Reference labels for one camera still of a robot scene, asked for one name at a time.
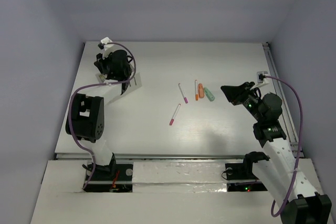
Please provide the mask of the green correction tape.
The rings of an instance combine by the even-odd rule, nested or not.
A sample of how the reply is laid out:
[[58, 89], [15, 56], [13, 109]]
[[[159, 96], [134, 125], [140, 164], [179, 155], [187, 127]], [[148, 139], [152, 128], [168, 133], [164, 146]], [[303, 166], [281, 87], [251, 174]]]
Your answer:
[[210, 92], [210, 90], [207, 87], [204, 87], [204, 93], [206, 97], [209, 99], [209, 101], [213, 102], [215, 100], [214, 95]]

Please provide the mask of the white pen orange cap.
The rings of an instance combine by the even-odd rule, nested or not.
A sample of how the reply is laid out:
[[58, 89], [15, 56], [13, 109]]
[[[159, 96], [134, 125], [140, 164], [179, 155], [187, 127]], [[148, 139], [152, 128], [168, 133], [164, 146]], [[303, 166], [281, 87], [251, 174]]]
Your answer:
[[197, 80], [195, 80], [194, 82], [194, 88], [195, 88], [195, 100], [198, 101], [199, 96], [198, 96], [198, 81]]

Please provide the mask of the white pen magenta cap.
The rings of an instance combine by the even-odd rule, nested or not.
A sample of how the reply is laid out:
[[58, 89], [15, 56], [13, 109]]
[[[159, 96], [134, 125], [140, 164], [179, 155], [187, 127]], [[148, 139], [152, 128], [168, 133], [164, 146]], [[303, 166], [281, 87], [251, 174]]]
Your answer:
[[187, 99], [187, 97], [186, 97], [186, 95], [185, 95], [185, 92], [184, 92], [184, 90], [183, 90], [183, 88], [182, 88], [182, 85], [181, 85], [180, 83], [178, 84], [178, 87], [179, 87], [179, 90], [180, 90], [180, 92], [181, 92], [181, 95], [182, 95], [182, 97], [183, 97], [184, 102], [185, 102], [186, 104], [188, 104], [188, 99]]

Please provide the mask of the white pen pink cap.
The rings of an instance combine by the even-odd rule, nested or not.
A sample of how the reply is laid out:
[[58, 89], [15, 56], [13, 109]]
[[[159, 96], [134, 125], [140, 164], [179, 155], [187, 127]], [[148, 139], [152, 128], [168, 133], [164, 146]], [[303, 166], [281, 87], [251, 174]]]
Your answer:
[[181, 104], [178, 104], [177, 107], [176, 107], [176, 109], [175, 109], [175, 111], [174, 111], [174, 113], [173, 113], [173, 116], [171, 117], [171, 120], [169, 122], [169, 126], [173, 125], [173, 123], [175, 121], [175, 118], [176, 118], [176, 116], [177, 116], [177, 114], [178, 114], [178, 112], [180, 110], [180, 107], [181, 107]]

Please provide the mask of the orange correction tape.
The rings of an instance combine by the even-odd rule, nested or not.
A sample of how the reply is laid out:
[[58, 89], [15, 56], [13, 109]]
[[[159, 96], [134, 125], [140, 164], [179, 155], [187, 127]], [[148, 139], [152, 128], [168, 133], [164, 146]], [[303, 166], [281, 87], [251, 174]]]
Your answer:
[[198, 84], [198, 97], [200, 99], [204, 98], [205, 94], [204, 94], [204, 88], [203, 85], [201, 83]]

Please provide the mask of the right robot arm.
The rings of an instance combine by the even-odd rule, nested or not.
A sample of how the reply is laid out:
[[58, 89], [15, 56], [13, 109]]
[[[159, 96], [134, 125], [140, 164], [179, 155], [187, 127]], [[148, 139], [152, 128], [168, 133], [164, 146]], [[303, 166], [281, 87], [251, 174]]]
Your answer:
[[256, 120], [253, 133], [262, 151], [250, 152], [241, 163], [227, 163], [222, 177], [231, 180], [258, 180], [273, 196], [271, 215], [282, 223], [327, 223], [332, 202], [309, 182], [299, 168], [299, 157], [292, 153], [282, 129], [282, 99], [274, 94], [261, 95], [259, 86], [245, 82], [221, 86], [228, 102], [242, 105]]

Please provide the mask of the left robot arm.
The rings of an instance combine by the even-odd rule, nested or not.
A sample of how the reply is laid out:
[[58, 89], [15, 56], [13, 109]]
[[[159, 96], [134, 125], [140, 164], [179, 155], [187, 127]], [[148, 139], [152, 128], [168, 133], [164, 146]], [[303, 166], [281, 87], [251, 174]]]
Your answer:
[[131, 84], [136, 73], [133, 61], [134, 57], [125, 49], [104, 50], [96, 55], [94, 62], [103, 81], [88, 85], [88, 94], [84, 94], [81, 87], [71, 96], [65, 130], [73, 136], [78, 147], [91, 155], [91, 164], [83, 166], [91, 180], [108, 180], [116, 176], [115, 155], [102, 139], [104, 107], [135, 87]]

